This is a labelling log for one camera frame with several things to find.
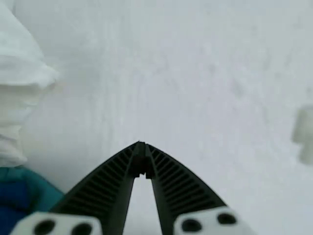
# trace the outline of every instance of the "black plastic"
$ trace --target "black plastic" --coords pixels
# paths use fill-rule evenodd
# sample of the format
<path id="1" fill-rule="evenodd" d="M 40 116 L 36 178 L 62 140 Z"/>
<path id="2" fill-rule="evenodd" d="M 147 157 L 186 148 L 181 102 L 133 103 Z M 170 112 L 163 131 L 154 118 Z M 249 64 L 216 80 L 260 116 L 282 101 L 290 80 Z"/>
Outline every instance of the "black plastic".
<path id="1" fill-rule="evenodd" d="M 134 179 L 152 180 L 164 235 L 177 216 L 225 203 L 194 173 L 157 148 L 137 142 L 109 158 L 79 182 L 52 212 L 97 217 L 106 235 L 121 235 Z"/>

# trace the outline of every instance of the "teal fabric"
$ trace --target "teal fabric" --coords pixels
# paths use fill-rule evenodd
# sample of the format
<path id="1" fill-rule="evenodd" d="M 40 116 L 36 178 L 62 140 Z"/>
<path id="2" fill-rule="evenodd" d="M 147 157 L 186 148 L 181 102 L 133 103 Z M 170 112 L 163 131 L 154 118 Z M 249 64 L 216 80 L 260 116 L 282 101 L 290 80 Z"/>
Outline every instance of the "teal fabric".
<path id="1" fill-rule="evenodd" d="M 31 200 L 30 212 L 49 211 L 64 194 L 35 172 L 24 167 L 0 168 L 0 182 L 23 180 Z"/>

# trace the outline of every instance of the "white fabric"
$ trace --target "white fabric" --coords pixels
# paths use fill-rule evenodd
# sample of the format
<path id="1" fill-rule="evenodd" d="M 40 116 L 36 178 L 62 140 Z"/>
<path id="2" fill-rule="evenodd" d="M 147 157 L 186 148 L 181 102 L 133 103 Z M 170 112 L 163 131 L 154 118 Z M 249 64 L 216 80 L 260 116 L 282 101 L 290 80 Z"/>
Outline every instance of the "white fabric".
<path id="1" fill-rule="evenodd" d="M 60 72 L 21 131 L 63 191 L 137 140 L 169 153 L 260 235 L 311 234 L 313 169 L 291 135 L 313 102 L 309 0 L 20 0 Z M 124 235 L 159 235 L 136 179 Z"/>
<path id="2" fill-rule="evenodd" d="M 26 162 L 21 124 L 57 77 L 42 59 L 31 34 L 0 1 L 0 167 Z"/>

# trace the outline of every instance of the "white object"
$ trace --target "white object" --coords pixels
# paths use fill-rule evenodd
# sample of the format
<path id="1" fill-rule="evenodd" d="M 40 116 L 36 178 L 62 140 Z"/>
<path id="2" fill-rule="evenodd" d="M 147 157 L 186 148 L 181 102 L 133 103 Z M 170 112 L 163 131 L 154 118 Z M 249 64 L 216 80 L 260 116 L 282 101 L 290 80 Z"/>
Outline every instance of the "white object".
<path id="1" fill-rule="evenodd" d="M 13 7 L 13 1 L 6 1 Z M 19 131 L 57 78 L 27 29 L 0 1 L 0 167 L 26 162 Z"/>
<path id="2" fill-rule="evenodd" d="M 303 145 L 300 161 L 313 165 L 313 106 L 304 107 L 299 111 L 293 141 Z"/>
<path id="3" fill-rule="evenodd" d="M 219 216 L 231 216 L 233 223 L 221 224 Z M 255 235 L 252 229 L 241 220 L 235 211 L 229 207 L 218 207 L 210 210 L 196 211 L 180 215 L 174 224 L 174 235 L 189 235 L 183 229 L 185 221 L 196 221 L 201 229 L 196 232 L 198 235 Z"/>
<path id="4" fill-rule="evenodd" d="M 313 103 L 311 5 L 17 1 L 17 18 L 62 76 L 22 128 L 28 167 L 67 192 L 142 140 L 258 234 L 311 233 L 313 169 L 294 162 L 291 142 L 295 110 Z M 124 235 L 159 235 L 152 187 L 137 180 Z"/>
<path id="5" fill-rule="evenodd" d="M 11 235 L 102 235 L 97 218 L 81 215 L 34 213 L 18 222 Z"/>

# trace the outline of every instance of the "hole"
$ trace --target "hole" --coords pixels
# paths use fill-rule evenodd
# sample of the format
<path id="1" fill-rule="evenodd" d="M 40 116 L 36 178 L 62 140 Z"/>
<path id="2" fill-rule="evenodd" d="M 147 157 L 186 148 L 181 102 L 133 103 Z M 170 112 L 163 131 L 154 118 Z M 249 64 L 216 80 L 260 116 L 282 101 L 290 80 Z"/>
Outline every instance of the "hole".
<path id="1" fill-rule="evenodd" d="M 198 232 L 202 229 L 202 225 L 195 219 L 186 219 L 181 224 L 181 228 L 184 232 Z"/>
<path id="2" fill-rule="evenodd" d="M 91 231 L 92 227 L 90 224 L 81 223 L 73 228 L 71 235 L 89 235 Z"/>
<path id="3" fill-rule="evenodd" d="M 53 220 L 44 220 L 36 225 L 35 227 L 35 235 L 46 235 L 50 233 L 55 226 L 55 222 Z"/>
<path id="4" fill-rule="evenodd" d="M 237 223 L 236 218 L 233 215 L 227 214 L 227 213 L 219 214 L 219 216 L 217 216 L 217 220 L 220 224 L 235 224 L 235 223 Z"/>

